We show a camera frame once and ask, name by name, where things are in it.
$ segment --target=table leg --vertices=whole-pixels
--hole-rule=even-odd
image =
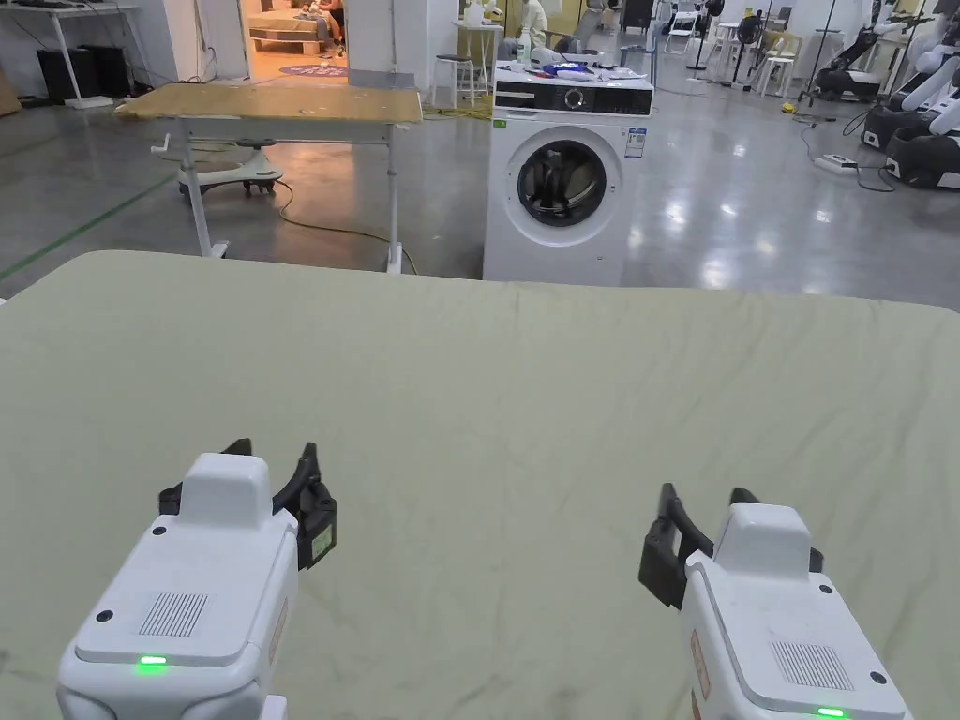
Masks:
[[[480,38],[480,58],[482,59],[483,64],[483,92],[484,95],[490,95],[490,78],[487,76],[487,40],[489,39],[489,34],[484,33],[483,37]]]
[[[403,246],[400,245],[396,217],[396,128],[387,126],[387,179],[390,183],[390,254],[387,257],[387,274],[403,273]]]
[[[889,95],[893,91],[894,89],[893,85],[894,85],[894,82],[897,80],[897,74],[900,72],[900,65],[903,63],[904,55],[906,55],[906,53],[903,52],[901,48],[899,47],[894,48],[893,67],[890,69],[890,72],[887,74],[887,80],[883,84],[883,89],[881,90],[881,92],[883,92],[884,95]]]
[[[197,226],[200,253],[204,257],[223,257],[227,252],[227,243],[217,243],[210,247],[210,228],[206,224],[204,196],[200,192],[200,179],[197,178],[197,167],[193,164],[193,153],[190,151],[190,131],[182,118],[178,124],[180,142],[183,143],[183,173],[186,175],[186,186],[190,191],[190,206],[193,208],[193,221]]]
[[[80,94],[80,86],[77,84],[77,75],[73,71],[73,62],[70,60],[70,49],[66,45],[66,37],[63,36],[60,19],[55,12],[50,13],[50,18],[54,21],[54,31],[57,33],[57,40],[60,41],[60,51],[63,53],[63,61],[66,62],[66,71],[70,76],[70,83],[73,85],[74,97],[80,101],[84,96]]]
[[[66,104],[75,109],[103,108],[113,105],[110,98],[92,97],[85,98],[80,94],[80,85],[77,83],[77,74],[73,70],[73,62],[70,61],[70,48],[67,47],[66,37],[63,36],[63,28],[60,26],[60,18],[55,12],[50,13],[50,19],[54,21],[54,32],[57,33],[57,40],[60,43],[60,51],[63,53],[63,61],[66,63],[66,71],[70,76],[70,83],[73,85],[74,100],[67,100]]]
[[[127,27],[130,28],[130,34],[133,36],[133,47],[136,48],[136,54],[140,57],[140,62],[143,63],[143,67],[140,68],[140,70],[146,77],[147,83],[151,85],[157,85],[157,83],[154,82],[154,74],[150,72],[150,60],[147,58],[147,54],[143,50],[143,41],[140,39],[140,31],[137,28],[136,23],[133,22],[132,17],[128,16],[127,11],[120,12],[120,19],[121,21],[126,22]]]

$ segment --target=rug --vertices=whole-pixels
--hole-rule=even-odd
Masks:
[[[342,65],[290,65],[281,67],[284,75],[302,75],[307,78],[345,78],[349,69]]]

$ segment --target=table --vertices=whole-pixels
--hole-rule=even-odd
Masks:
[[[876,43],[867,54],[862,67],[865,72],[870,72],[874,66],[876,55],[881,45],[889,45],[893,48],[893,57],[890,58],[888,67],[884,69],[883,83],[880,84],[880,94],[889,95],[893,91],[893,83],[897,81],[897,75],[900,72],[900,66],[903,64],[903,58],[906,56],[906,47],[908,39],[906,36],[895,35],[893,37],[879,37]]]
[[[717,24],[716,29],[716,39],[714,43],[720,43],[720,59],[717,63],[717,66],[713,68],[713,73],[711,77],[714,80],[720,80],[726,78],[727,75],[727,66],[730,64],[730,58],[733,53],[733,46],[736,43],[736,29],[740,27],[739,22],[721,22]]]
[[[483,86],[487,94],[492,92],[491,78],[493,77],[493,64],[496,63],[496,37],[498,33],[503,32],[503,26],[495,22],[485,22],[483,25],[469,25],[466,20],[453,20],[461,30],[467,34],[467,57],[470,57],[470,38],[474,33],[480,33],[480,56],[483,58]],[[490,62],[487,62],[487,42],[492,38],[492,48],[490,52]]]
[[[59,720],[156,493],[244,436],[275,489],[316,441],[339,503],[291,720],[688,720],[636,581],[666,481],[714,539],[735,484],[795,506],[914,716],[954,717],[958,354],[896,302],[86,255],[0,307],[0,717]]]
[[[396,127],[420,123],[423,113],[415,89],[350,85],[270,86],[168,84],[131,100],[117,114],[140,120],[177,123],[201,254],[223,257],[228,243],[211,244],[204,199],[190,152],[198,138],[239,140],[270,138],[282,142],[386,145],[390,183],[390,250],[387,272],[402,271],[396,207]]]
[[[147,67],[150,66],[150,63],[147,60],[147,56],[143,52],[143,42],[140,40],[140,32],[137,29],[137,24],[128,17],[129,13],[135,12],[139,9],[139,5],[134,2],[124,2],[124,0],[119,0],[114,2],[113,0],[107,0],[107,2],[99,2],[91,5],[78,5],[74,8],[35,8],[27,5],[15,5],[13,3],[0,5],[0,13],[3,12],[28,12],[32,14],[44,14],[50,18],[51,22],[54,25],[54,32],[57,34],[57,41],[60,43],[60,51],[63,53],[63,59],[66,61],[66,70],[70,75],[70,83],[73,85],[73,92],[75,99],[67,100],[66,104],[75,109],[88,109],[88,108],[102,108],[108,105],[113,105],[113,99],[108,97],[103,97],[97,95],[95,97],[85,98],[80,92],[80,86],[77,83],[77,75],[73,70],[73,62],[70,61],[69,46],[66,42],[66,36],[63,33],[63,28],[60,24],[60,21],[70,17],[90,17],[91,15],[108,15],[108,14],[118,14],[121,18],[127,21],[127,24],[130,26],[131,35],[133,36],[133,43],[136,47],[137,55],[143,60],[143,64]]]

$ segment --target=power strip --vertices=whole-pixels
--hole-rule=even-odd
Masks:
[[[813,161],[813,164],[829,170],[834,175],[856,175],[856,160],[842,155],[821,155]]]

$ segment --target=doorway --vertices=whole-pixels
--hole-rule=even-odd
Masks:
[[[250,76],[346,84],[348,0],[243,0]]]

